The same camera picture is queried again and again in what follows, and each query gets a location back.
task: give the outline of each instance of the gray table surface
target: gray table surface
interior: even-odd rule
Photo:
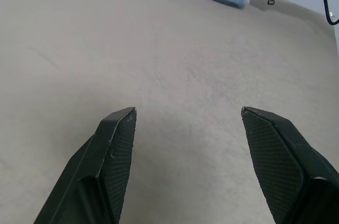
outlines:
[[[284,1],[0,0],[0,223],[33,223],[109,113],[138,121],[121,224],[274,223],[240,110],[339,168],[333,28]]]

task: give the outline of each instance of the textured gripper pad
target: textured gripper pad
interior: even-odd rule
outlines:
[[[114,224],[120,220],[130,174],[136,112],[130,112],[118,124],[102,167],[102,179],[108,195]]]
[[[255,174],[277,224],[284,222],[302,188],[302,171],[274,125],[245,111],[243,121]]]

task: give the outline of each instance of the black cable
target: black cable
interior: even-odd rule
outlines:
[[[328,11],[328,3],[327,3],[327,0],[324,0],[324,6],[325,6],[325,14],[326,14],[326,19],[327,19],[327,22],[330,24],[330,25],[336,25],[336,24],[339,24],[339,19],[335,22],[333,22],[331,20],[331,17],[329,15],[329,11]]]

